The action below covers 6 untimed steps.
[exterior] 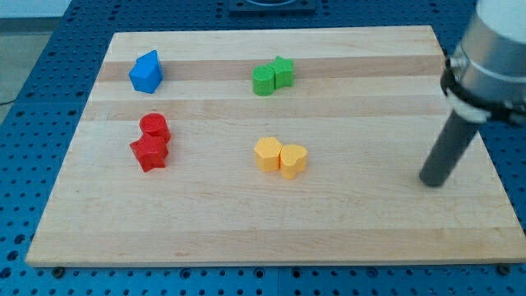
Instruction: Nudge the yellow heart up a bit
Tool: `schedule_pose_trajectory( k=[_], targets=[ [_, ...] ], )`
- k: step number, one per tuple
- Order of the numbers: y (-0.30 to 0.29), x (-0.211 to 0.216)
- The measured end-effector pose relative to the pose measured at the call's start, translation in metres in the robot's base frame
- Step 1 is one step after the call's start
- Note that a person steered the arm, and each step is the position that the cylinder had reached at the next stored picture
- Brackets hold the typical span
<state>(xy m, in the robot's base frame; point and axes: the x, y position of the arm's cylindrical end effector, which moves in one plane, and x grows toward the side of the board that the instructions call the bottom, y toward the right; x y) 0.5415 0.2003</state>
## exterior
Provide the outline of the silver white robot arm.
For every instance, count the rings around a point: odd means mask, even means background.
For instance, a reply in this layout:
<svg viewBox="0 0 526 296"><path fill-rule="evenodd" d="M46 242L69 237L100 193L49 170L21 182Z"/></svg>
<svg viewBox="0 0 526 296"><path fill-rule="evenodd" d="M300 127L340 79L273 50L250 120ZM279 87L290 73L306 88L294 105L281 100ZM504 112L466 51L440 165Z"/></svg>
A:
<svg viewBox="0 0 526 296"><path fill-rule="evenodd" d="M525 0L479 0L441 88L468 123L525 124Z"/></svg>

